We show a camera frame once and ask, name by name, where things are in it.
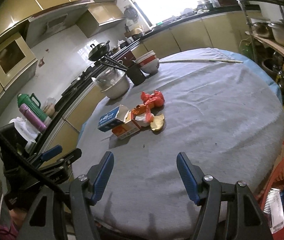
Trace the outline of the torn blue white carton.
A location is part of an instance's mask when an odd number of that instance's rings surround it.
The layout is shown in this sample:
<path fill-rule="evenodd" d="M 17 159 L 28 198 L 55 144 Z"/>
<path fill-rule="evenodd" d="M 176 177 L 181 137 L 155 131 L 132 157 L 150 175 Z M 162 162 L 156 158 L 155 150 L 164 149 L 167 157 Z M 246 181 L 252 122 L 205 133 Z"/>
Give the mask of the torn blue white carton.
<path fill-rule="evenodd" d="M 267 193 L 263 213 L 268 218 L 269 229 L 272 234 L 284 228 L 284 201 L 280 189 L 271 188 Z"/>

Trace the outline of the blue toothpaste box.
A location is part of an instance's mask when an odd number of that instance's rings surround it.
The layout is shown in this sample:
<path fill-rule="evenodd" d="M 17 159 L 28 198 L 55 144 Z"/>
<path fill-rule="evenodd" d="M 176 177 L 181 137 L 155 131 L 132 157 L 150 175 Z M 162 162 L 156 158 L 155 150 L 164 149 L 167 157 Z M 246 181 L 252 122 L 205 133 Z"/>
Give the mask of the blue toothpaste box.
<path fill-rule="evenodd" d="M 98 122 L 98 130 L 107 132 L 121 124 L 124 124 L 129 111 L 130 110 L 124 105 L 115 107 L 100 117 Z"/>

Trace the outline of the white orange cardboard box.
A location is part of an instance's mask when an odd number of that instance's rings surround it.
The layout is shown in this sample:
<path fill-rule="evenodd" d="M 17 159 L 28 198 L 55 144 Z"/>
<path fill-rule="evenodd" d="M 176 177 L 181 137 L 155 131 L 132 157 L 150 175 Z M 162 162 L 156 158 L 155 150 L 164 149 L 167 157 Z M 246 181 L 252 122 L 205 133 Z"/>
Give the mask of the white orange cardboard box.
<path fill-rule="evenodd" d="M 124 105 L 119 105 L 116 118 L 120 124 L 112 128 L 112 133 L 121 140 L 150 126 L 146 120 L 146 112 L 135 114 Z"/>

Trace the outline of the yellow fruit peel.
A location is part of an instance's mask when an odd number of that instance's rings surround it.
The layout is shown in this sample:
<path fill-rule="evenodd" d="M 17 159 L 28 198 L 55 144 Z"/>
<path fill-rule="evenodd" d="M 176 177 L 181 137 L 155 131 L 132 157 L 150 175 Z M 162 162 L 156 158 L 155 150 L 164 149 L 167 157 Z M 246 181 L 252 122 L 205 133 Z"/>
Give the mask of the yellow fruit peel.
<path fill-rule="evenodd" d="M 165 117 L 163 114 L 153 117 L 153 121 L 150 123 L 150 128 L 154 132 L 160 131 L 164 126 Z"/>

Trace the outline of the red plastic bag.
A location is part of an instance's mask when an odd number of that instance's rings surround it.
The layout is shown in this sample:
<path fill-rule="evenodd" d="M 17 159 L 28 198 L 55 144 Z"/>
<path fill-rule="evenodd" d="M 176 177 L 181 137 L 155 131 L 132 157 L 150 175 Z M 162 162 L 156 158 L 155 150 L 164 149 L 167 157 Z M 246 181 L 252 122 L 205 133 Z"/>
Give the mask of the red plastic bag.
<path fill-rule="evenodd" d="M 154 93 L 152 94 L 142 92 L 140 98 L 143 101 L 143 104 L 149 106 L 150 109 L 154 107 L 163 107 L 165 102 L 162 92 L 158 90 L 154 90 Z"/>

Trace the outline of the white electric kettle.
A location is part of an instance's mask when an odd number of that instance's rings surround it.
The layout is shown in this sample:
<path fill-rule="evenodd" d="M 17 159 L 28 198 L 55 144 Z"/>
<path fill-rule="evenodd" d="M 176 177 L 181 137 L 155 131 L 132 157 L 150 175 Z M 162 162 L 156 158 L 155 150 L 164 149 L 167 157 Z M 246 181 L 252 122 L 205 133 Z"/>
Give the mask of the white electric kettle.
<path fill-rule="evenodd" d="M 14 124 L 18 143 L 27 153 L 30 153 L 36 144 L 36 138 L 40 135 L 40 132 L 25 118 L 17 117 L 11 119 L 9 123 Z"/>

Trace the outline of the purple thermos bottle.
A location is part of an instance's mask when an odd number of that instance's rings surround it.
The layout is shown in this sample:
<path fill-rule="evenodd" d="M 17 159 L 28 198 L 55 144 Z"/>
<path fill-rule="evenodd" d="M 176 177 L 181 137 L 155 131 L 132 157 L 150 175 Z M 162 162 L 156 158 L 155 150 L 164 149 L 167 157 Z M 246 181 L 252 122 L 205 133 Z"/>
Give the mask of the purple thermos bottle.
<path fill-rule="evenodd" d="M 28 107 L 26 104 L 21 104 L 19 111 L 24 115 L 24 117 L 36 128 L 40 133 L 44 133 L 47 129 L 44 122 Z"/>

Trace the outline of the green thermos jug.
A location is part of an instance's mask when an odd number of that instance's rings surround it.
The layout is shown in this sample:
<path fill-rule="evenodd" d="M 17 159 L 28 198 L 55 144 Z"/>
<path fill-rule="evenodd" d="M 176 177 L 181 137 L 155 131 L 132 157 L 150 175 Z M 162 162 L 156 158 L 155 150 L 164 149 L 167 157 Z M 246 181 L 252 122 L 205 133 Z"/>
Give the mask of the green thermos jug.
<path fill-rule="evenodd" d="M 34 93 L 29 94 L 18 94 L 17 95 L 17 105 L 21 107 L 22 104 L 26 104 L 32 112 L 44 122 L 47 119 L 47 115 L 41 110 L 41 102 L 35 96 Z"/>

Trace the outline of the grey tablecloth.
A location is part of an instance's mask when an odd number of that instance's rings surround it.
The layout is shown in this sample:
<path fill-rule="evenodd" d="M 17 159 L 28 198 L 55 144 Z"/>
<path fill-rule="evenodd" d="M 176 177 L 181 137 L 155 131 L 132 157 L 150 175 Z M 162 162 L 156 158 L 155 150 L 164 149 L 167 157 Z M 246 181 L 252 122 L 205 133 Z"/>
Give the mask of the grey tablecloth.
<path fill-rule="evenodd" d="M 165 58 L 227 59 L 217 49 L 189 50 Z M 98 130 L 102 115 L 118 105 L 134 108 L 142 92 L 162 92 L 161 131 L 149 129 L 119 140 Z M 254 191 L 272 168 L 284 139 L 282 103 L 243 61 L 162 63 L 159 72 L 132 87 L 121 101 L 103 99 L 82 130 L 73 164 L 75 177 L 86 174 L 106 151 L 114 168 L 94 218 L 114 230 L 145 239 L 192 235 L 199 214 L 176 166 L 185 152 L 191 162 L 217 180 L 245 181 Z"/>

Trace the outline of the black wok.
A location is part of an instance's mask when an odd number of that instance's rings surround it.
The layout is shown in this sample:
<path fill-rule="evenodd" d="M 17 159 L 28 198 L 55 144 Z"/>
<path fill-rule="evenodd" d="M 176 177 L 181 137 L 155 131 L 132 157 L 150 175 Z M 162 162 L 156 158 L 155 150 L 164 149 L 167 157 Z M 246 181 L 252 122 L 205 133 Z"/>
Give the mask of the black wok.
<path fill-rule="evenodd" d="M 109 42 L 99 43 L 98 45 L 91 44 L 91 51 L 88 55 L 89 61 L 98 61 L 103 58 L 109 52 Z"/>

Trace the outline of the black chopstick holder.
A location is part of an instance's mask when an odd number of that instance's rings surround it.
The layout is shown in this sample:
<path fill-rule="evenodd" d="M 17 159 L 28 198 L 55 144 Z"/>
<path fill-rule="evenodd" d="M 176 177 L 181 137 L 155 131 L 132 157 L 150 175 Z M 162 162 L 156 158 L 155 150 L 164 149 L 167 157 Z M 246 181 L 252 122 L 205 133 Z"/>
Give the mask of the black chopstick holder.
<path fill-rule="evenodd" d="M 143 72 L 140 70 L 137 64 L 131 64 L 127 71 L 126 71 L 127 77 L 133 82 L 135 86 L 138 86 L 142 84 L 146 77 L 143 74 Z"/>

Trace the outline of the stacked red white bowls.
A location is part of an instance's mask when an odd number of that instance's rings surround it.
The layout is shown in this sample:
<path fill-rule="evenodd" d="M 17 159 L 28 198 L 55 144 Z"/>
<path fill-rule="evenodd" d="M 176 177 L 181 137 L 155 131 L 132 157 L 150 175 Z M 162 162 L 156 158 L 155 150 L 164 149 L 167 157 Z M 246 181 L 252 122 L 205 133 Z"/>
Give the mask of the stacked red white bowls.
<path fill-rule="evenodd" d="M 156 74 L 158 72 L 159 59 L 154 51 L 142 55 L 135 62 L 145 74 Z"/>

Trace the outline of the long white stick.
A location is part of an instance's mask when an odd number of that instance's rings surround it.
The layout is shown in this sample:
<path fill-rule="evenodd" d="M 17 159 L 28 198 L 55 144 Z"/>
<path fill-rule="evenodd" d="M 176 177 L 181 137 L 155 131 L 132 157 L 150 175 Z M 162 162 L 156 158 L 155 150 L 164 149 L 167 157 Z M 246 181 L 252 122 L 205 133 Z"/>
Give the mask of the long white stick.
<path fill-rule="evenodd" d="M 180 60 L 162 60 L 160 63 L 178 63 L 178 62 L 225 62 L 225 63 L 243 63 L 243 61 L 228 59 L 180 59 Z"/>

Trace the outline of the metal storage shelf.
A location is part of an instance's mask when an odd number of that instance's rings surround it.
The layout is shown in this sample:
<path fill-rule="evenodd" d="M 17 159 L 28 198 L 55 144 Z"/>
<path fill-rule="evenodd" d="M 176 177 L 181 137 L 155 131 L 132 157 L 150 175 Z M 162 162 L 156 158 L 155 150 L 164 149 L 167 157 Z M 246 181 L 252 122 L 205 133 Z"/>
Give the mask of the metal storage shelf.
<path fill-rule="evenodd" d="M 237 0 L 242 12 L 244 13 L 247 24 L 249 25 L 249 36 L 251 39 L 256 39 L 259 42 L 273 48 L 276 52 L 281 54 L 284 57 L 284 11 L 282 7 L 284 7 L 284 0 Z M 263 2 L 269 4 L 275 4 L 280 8 L 280 12 L 282 15 L 282 20 L 280 22 L 269 22 L 268 27 L 272 30 L 273 38 L 263 38 L 259 36 L 257 33 L 253 32 L 252 26 L 253 23 L 250 20 L 246 12 L 246 6 L 248 2 Z"/>

